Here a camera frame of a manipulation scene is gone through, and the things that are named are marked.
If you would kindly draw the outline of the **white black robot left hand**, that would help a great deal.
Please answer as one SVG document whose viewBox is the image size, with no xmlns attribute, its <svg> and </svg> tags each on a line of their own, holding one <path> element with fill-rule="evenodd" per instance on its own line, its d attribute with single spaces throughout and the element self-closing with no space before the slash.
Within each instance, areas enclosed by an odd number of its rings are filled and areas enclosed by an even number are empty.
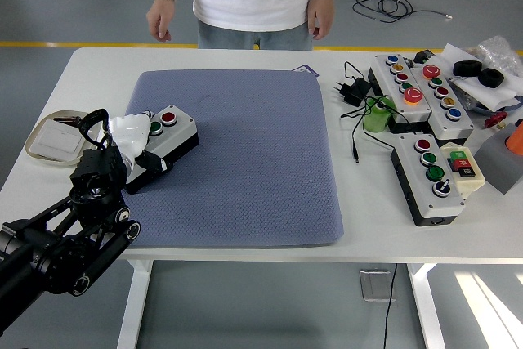
<svg viewBox="0 0 523 349">
<path fill-rule="evenodd" d="M 136 165 L 154 174 L 168 172 L 172 164 L 155 153 L 147 151 L 150 133 L 150 116 L 146 113 L 129 114 L 109 120 L 109 128 L 127 169 L 127 177 L 132 175 Z"/>
</svg>

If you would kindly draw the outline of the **person's right hand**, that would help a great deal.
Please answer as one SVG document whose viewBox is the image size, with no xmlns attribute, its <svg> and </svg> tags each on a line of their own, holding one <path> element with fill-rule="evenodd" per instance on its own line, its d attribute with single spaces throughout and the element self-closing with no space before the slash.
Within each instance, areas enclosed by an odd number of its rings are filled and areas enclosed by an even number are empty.
<svg viewBox="0 0 523 349">
<path fill-rule="evenodd" d="M 174 0 L 154 0 L 146 14 L 150 35 L 161 43 L 172 39 L 169 24 L 175 15 Z"/>
</svg>

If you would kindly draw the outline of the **person's left hand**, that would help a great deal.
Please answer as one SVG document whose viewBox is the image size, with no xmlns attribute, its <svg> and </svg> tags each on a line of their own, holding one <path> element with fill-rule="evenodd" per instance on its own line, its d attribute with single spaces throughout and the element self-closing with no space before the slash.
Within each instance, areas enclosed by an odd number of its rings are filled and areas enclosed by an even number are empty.
<svg viewBox="0 0 523 349">
<path fill-rule="evenodd" d="M 334 0 L 310 0 L 307 6 L 309 34 L 314 40 L 325 38 L 333 26 Z"/>
</svg>

